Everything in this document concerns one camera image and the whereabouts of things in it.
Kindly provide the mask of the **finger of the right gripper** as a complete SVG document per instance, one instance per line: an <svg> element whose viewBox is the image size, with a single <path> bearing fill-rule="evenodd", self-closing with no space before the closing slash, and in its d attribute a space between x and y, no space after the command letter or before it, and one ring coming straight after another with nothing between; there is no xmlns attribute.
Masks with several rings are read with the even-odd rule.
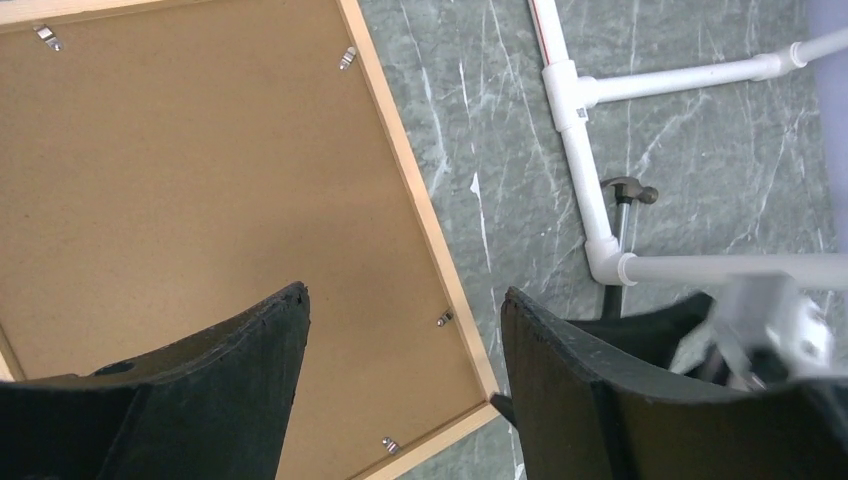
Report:
<svg viewBox="0 0 848 480"><path fill-rule="evenodd" d="M707 318L714 298L704 292L658 310L623 316L622 291L605 291L601 317L569 323L649 364L668 369L679 343Z"/></svg>

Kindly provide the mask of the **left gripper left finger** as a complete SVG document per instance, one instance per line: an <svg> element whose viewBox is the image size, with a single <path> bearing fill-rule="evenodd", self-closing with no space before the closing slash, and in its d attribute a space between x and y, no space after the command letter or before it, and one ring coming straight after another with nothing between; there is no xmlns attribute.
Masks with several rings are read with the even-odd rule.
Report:
<svg viewBox="0 0 848 480"><path fill-rule="evenodd" d="M310 328L295 282L92 374L1 386L5 479L272 479Z"/></svg>

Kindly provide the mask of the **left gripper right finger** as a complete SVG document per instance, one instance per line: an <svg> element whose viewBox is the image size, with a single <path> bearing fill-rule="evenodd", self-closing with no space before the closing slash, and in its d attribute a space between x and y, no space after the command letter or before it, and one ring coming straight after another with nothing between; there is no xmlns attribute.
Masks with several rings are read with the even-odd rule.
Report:
<svg viewBox="0 0 848 480"><path fill-rule="evenodd" d="M518 288L501 307L510 392L532 479L843 479L847 384L742 392L633 357Z"/></svg>

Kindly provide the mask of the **wooden picture frame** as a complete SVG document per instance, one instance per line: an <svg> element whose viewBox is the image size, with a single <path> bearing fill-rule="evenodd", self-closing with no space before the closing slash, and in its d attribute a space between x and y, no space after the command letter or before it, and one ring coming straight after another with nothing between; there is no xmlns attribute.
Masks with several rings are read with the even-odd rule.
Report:
<svg viewBox="0 0 848 480"><path fill-rule="evenodd" d="M300 281L282 479L394 479L497 383L354 1L1 6L4 374L88 374Z"/></svg>

